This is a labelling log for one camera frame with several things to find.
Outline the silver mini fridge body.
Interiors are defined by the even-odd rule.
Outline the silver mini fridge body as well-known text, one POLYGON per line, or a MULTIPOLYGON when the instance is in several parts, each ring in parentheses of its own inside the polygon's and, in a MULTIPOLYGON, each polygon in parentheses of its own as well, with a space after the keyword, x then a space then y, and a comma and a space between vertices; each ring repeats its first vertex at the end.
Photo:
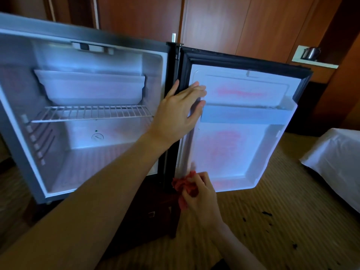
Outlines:
POLYGON ((38 204, 64 199, 123 154, 152 118, 32 123, 48 99, 35 70, 139 74, 154 116, 172 86, 175 43, 0 13, 0 133, 38 204), (71 42, 112 47, 114 55, 79 51, 71 42), (100 133, 101 142, 91 139, 100 133))

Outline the dark wooden fridge stand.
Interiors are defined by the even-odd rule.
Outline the dark wooden fridge stand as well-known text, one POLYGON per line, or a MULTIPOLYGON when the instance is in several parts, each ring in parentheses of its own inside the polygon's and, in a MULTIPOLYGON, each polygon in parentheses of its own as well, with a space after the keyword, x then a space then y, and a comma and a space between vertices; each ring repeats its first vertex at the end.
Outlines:
POLYGON ((145 178, 101 260, 115 257, 140 245, 176 237, 181 210, 179 194, 166 189, 157 175, 145 178))

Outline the red cleaning cloth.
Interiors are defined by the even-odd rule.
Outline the red cleaning cloth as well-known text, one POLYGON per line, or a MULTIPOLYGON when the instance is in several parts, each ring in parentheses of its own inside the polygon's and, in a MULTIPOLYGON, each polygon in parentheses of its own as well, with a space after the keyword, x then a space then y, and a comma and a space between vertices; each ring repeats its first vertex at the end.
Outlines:
POLYGON ((196 197, 199 193, 196 183, 189 181, 196 174, 196 171, 190 171, 188 175, 182 178, 173 178, 172 186, 179 193, 178 205, 180 210, 186 210, 188 204, 182 195, 182 191, 185 189, 191 197, 196 197))

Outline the person's right forearm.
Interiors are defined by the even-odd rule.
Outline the person's right forearm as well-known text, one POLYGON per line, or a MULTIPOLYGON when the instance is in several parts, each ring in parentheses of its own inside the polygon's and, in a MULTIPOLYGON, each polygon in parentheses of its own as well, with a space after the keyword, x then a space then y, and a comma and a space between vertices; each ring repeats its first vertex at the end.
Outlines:
POLYGON ((267 270, 224 222, 206 231, 231 270, 267 270))

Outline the white door shelf rail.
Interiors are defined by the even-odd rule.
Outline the white door shelf rail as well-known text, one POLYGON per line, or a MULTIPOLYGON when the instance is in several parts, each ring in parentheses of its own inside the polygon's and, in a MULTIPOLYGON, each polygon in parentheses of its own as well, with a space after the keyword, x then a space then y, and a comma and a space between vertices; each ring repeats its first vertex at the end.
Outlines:
POLYGON ((298 105, 284 97, 276 107, 205 105, 200 122, 227 124, 287 125, 298 105))

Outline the person's left hand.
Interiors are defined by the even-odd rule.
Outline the person's left hand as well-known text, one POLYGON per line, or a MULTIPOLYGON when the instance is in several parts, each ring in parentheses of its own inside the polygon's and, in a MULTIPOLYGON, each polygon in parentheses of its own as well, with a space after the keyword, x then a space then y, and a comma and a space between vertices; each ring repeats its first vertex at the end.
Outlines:
MULTIPOLYGON (((199 86, 196 81, 191 86, 199 86)), ((203 109, 206 104, 204 97, 198 98, 194 103, 183 101, 183 92, 164 98, 158 106, 148 134, 157 146, 167 150, 175 142, 189 133, 195 125, 185 125, 185 116, 189 116, 196 109, 203 109)))

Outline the person's left forearm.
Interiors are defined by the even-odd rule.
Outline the person's left forearm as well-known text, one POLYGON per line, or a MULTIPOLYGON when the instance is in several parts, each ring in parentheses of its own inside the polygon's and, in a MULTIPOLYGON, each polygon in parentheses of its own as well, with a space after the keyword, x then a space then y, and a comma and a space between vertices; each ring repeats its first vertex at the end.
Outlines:
POLYGON ((148 131, 0 256, 0 270, 94 270, 139 186, 179 138, 148 131))

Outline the mini fridge door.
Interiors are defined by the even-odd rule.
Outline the mini fridge door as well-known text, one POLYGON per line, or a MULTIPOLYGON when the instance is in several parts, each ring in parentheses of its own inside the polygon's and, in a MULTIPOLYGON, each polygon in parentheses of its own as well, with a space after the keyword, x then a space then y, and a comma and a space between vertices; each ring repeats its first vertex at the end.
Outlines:
MULTIPOLYGON (((205 105, 276 107, 298 103, 312 77, 308 67, 180 47, 176 78, 183 91, 206 86, 205 105)), ((167 172, 208 172, 216 192, 254 188, 287 125, 202 123, 169 149, 167 172)))

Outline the brown wooden wardrobe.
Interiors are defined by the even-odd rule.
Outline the brown wooden wardrobe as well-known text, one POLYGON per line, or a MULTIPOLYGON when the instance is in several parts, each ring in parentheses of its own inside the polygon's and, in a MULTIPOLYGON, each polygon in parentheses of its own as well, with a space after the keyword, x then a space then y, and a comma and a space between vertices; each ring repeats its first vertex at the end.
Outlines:
POLYGON ((292 62, 317 46, 342 0, 43 0, 54 22, 310 67, 311 81, 336 69, 292 62))

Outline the steel kettle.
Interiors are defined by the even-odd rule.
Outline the steel kettle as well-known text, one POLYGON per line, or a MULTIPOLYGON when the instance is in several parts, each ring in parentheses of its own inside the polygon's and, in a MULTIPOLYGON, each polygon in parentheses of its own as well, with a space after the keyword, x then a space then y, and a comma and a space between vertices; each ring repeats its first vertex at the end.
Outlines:
POLYGON ((309 60, 309 61, 317 61, 320 54, 321 54, 321 48, 307 47, 304 49, 301 59, 309 60))

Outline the white fridge light housing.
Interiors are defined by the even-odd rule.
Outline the white fridge light housing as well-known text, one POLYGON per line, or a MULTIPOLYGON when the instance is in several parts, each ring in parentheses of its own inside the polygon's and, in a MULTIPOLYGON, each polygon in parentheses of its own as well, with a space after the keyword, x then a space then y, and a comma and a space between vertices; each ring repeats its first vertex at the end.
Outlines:
POLYGON ((80 42, 71 42, 72 47, 79 51, 86 51, 89 53, 100 53, 100 54, 109 54, 114 55, 115 50, 112 47, 92 45, 87 43, 80 42))

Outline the white freezer drip tray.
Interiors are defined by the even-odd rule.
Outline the white freezer drip tray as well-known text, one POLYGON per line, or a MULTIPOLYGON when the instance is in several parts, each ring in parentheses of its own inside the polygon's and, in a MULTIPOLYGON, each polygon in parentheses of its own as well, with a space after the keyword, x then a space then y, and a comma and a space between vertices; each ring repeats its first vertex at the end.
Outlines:
POLYGON ((142 100, 146 81, 139 74, 34 72, 48 99, 60 106, 136 105, 142 100))

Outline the white wall shelf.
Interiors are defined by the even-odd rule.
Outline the white wall shelf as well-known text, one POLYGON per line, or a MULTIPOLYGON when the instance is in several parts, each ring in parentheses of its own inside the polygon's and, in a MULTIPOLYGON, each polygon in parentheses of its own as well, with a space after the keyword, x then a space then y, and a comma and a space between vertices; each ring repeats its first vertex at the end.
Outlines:
POLYGON ((308 64, 308 65, 314 65, 314 66, 332 68, 332 69, 337 69, 339 67, 339 65, 335 65, 335 64, 322 63, 322 62, 318 62, 318 61, 311 61, 311 60, 302 59, 302 55, 304 54, 304 51, 305 51, 306 48, 308 48, 308 47, 298 45, 298 47, 297 47, 291 61, 295 62, 295 63, 308 64))

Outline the person's right hand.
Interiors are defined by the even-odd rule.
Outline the person's right hand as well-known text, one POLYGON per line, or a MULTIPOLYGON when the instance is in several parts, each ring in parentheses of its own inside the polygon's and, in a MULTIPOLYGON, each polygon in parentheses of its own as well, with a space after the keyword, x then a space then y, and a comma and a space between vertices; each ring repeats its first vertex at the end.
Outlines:
POLYGON ((208 227, 223 222, 218 207, 217 195, 211 183, 211 198, 208 201, 186 201, 198 222, 206 230, 208 227))

